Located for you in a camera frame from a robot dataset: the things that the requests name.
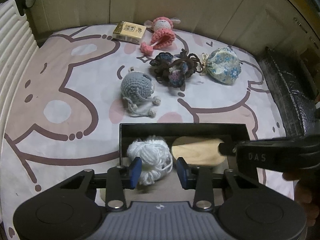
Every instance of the black device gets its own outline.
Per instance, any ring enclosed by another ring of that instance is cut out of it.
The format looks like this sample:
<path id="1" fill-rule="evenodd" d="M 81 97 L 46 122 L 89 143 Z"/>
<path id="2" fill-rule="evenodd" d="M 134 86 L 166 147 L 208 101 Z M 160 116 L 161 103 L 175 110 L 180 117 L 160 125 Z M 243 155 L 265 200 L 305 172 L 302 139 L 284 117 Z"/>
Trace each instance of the black device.
<path id="1" fill-rule="evenodd" d="M 276 171 L 317 170 L 320 136 L 221 143 L 224 155 L 237 162 Z M 135 188 L 141 160 L 107 173 L 84 170 L 21 204 L 13 223 L 21 240 L 295 240 L 306 224 L 304 210 L 291 199 L 231 169 L 212 174 L 208 167 L 189 166 L 178 158 L 181 186 L 195 189 L 188 202 L 132 202 L 124 188 Z M 106 204 L 94 200 L 106 188 Z M 215 206 L 213 188 L 224 203 Z"/>

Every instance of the pink crochet foot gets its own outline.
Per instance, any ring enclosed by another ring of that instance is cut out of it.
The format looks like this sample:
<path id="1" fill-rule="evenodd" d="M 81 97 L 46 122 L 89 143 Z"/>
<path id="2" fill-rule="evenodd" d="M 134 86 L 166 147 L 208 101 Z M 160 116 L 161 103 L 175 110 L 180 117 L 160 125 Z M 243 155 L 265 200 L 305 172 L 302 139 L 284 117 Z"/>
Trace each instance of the pink crochet foot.
<path id="1" fill-rule="evenodd" d="M 145 42 L 141 43 L 140 50 L 145 56 L 151 56 L 153 53 L 153 47 L 147 45 Z"/>

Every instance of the white ribbed plastic panel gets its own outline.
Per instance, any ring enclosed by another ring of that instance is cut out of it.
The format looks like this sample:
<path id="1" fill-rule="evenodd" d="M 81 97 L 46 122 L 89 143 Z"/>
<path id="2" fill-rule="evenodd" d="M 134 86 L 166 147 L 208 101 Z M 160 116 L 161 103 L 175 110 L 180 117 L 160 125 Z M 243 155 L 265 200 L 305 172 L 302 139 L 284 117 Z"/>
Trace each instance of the white ribbed plastic panel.
<path id="1" fill-rule="evenodd" d="M 0 156 L 14 95 L 24 71 L 38 49 L 27 17 L 20 16 L 15 1 L 0 4 Z"/>

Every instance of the wooden board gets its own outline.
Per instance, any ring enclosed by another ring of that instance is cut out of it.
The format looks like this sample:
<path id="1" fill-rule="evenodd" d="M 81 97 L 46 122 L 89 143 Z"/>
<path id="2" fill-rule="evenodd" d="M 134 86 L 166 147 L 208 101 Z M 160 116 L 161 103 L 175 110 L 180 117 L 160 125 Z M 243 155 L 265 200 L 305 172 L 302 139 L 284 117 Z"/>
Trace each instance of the wooden board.
<path id="1" fill-rule="evenodd" d="M 219 138 L 183 136 L 173 142 L 171 153 L 175 159 L 183 157 L 188 164 L 217 166 L 226 159 L 218 150 L 222 142 Z"/>

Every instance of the floral pouch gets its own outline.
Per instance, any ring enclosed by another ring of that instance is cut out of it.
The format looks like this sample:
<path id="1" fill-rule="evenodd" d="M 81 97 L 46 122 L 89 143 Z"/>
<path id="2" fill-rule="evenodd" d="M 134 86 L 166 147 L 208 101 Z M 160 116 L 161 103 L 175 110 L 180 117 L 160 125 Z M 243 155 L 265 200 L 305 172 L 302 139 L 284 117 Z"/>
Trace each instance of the floral pouch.
<path id="1" fill-rule="evenodd" d="M 225 47 L 216 49 L 210 55 L 202 53 L 203 72 L 207 73 L 215 80 L 226 84 L 233 84 L 241 73 L 240 60 L 235 52 Z"/>

